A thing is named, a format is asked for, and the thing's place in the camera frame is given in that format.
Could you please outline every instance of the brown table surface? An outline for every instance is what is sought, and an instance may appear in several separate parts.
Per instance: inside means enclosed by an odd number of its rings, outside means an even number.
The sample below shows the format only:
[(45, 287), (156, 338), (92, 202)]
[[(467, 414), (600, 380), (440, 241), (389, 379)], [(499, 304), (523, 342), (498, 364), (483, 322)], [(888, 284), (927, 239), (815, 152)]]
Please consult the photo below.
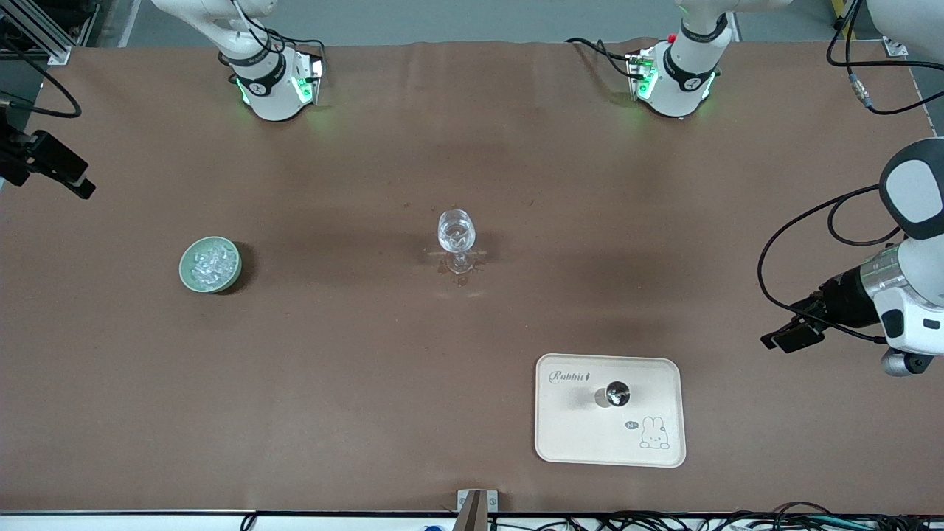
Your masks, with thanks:
[[(213, 49), (77, 50), (54, 72), (84, 114), (32, 127), (98, 191), (36, 177), (0, 202), (0, 506), (438, 509), (484, 487), (506, 510), (944, 511), (944, 362), (894, 379), (835, 332), (758, 341), (790, 317), (757, 288), (767, 238), (930, 134), (864, 111), (824, 47), (733, 45), (682, 121), (570, 45), (331, 48), (324, 105), (277, 124)], [(915, 97), (904, 70), (863, 77), (884, 108)], [(486, 252), (465, 285), (431, 254), (453, 205)], [(876, 197), (840, 218), (891, 225)], [(209, 234), (246, 254), (229, 295), (177, 278)], [(769, 283), (797, 300), (870, 252), (818, 216)], [(538, 458), (551, 351), (678, 364), (684, 464)]]

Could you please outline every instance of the metal knob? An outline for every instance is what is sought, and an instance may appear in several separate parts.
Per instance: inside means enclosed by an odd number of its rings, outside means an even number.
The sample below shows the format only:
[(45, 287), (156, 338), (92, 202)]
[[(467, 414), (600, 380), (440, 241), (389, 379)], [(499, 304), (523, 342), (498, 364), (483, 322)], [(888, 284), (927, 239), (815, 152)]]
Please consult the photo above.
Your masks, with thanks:
[(630, 387), (622, 382), (613, 382), (607, 385), (606, 402), (616, 407), (630, 403)]
[(630, 388), (622, 382), (613, 382), (606, 387), (597, 389), (594, 401), (600, 407), (621, 407), (630, 402)]

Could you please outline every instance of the water in glass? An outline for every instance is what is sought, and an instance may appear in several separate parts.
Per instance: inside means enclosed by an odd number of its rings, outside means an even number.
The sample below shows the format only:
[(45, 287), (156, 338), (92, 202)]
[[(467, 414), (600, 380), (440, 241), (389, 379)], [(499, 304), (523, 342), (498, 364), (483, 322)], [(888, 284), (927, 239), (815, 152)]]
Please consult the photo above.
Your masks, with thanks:
[(450, 210), (439, 216), (439, 245), (446, 252), (465, 253), (475, 244), (475, 226), (465, 211)]

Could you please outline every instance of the white tray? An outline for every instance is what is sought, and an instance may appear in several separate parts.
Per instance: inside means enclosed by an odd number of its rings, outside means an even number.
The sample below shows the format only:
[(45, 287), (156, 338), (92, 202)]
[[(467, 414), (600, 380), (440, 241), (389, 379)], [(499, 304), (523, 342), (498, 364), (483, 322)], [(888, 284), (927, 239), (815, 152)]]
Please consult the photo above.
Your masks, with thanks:
[[(601, 407), (598, 391), (615, 381), (629, 386), (629, 403)], [(682, 377), (667, 359), (545, 354), (534, 387), (534, 450), (545, 461), (675, 468), (685, 460)]]

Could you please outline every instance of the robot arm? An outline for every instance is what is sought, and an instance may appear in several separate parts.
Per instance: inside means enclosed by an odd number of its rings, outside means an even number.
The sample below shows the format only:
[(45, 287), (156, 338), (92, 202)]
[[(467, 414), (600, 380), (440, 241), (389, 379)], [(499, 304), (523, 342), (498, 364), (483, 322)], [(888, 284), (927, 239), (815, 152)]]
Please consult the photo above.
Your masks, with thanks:
[[(158, 9), (193, 26), (231, 59), (248, 59), (262, 51), (262, 45), (253, 38), (255, 33), (265, 43), (264, 31), (243, 23), (232, 0), (152, 0)], [(239, 0), (239, 6), (248, 18), (267, 17), (277, 5), (276, 0)], [(229, 24), (222, 27), (219, 23)]]
[(682, 30), (630, 56), (633, 97), (666, 116), (686, 116), (708, 97), (717, 62), (732, 39), (728, 11), (778, 9), (792, 0), (674, 0), (682, 12)]
[(682, 12), (682, 26), (707, 35), (728, 11), (770, 11), (788, 6), (793, 0), (673, 0)]
[(944, 6), (936, 0), (868, 0), (868, 14), (883, 35), (944, 62)]
[(255, 20), (272, 14), (277, 0), (152, 1), (216, 44), (236, 73), (243, 102), (260, 118), (287, 120), (315, 103), (323, 58), (273, 39)]
[[(890, 347), (885, 372), (918, 374), (944, 355), (944, 138), (899, 151), (885, 166), (879, 192), (907, 239), (791, 306), (853, 328), (881, 323)], [(822, 341), (827, 328), (797, 316), (761, 341), (792, 352)]]

